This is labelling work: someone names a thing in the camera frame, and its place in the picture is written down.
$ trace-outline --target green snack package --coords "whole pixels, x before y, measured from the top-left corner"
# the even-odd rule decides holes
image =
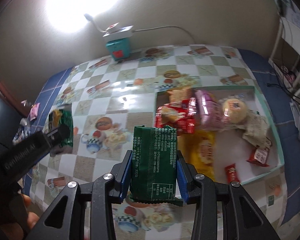
[[[70,129],[70,136],[64,139],[59,145],[50,150],[50,156],[56,154],[71,154],[73,150],[73,119],[72,119],[72,104],[64,104],[53,110],[48,117],[48,131],[58,128],[62,123],[66,124]]]
[[[177,178],[177,130],[136,126],[133,135],[132,199],[143,203],[173,203]]]

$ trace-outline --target red wrapper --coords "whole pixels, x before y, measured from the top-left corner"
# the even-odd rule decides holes
[[[195,98],[165,104],[158,108],[154,126],[163,128],[165,125],[169,125],[177,129],[178,135],[183,133],[193,134],[196,113]]]
[[[269,151],[270,148],[256,148],[250,154],[250,158],[247,160],[247,162],[260,167],[269,167],[269,165],[266,164]]]
[[[237,175],[237,170],[235,168],[235,163],[225,167],[225,171],[227,174],[228,183],[231,181],[240,182]]]

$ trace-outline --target blue gripper pad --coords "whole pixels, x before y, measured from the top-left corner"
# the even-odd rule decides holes
[[[179,160],[177,160],[177,182],[181,197],[187,203],[189,198],[187,181]]]
[[[119,197],[120,200],[121,200],[121,203],[123,202],[123,200],[127,196],[127,192],[128,192],[128,189],[129,189],[129,185],[130,185],[130,181],[131,181],[131,165],[132,165],[132,153],[129,157],[128,164],[126,166],[126,169],[124,171],[123,178],[122,178],[122,181],[121,181],[121,194],[120,194],[120,197]]]

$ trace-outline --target pink object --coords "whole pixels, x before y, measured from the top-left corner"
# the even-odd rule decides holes
[[[30,110],[30,121],[37,118],[39,106],[40,106],[40,103],[34,104],[32,106],[32,108]]]
[[[221,107],[214,101],[213,96],[204,90],[195,92],[197,98],[197,107],[201,117],[202,129],[220,130],[224,127],[221,121]]]

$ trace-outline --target wall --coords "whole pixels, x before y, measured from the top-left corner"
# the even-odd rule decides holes
[[[0,17],[0,80],[18,99],[35,100],[53,74],[107,55],[101,33],[91,24],[77,33],[51,26],[46,0],[14,0]],[[278,28],[273,0],[119,0],[96,17],[106,28],[112,23],[148,28],[179,25],[197,43],[250,49],[268,57]],[[186,44],[180,30],[135,33],[132,48]]]

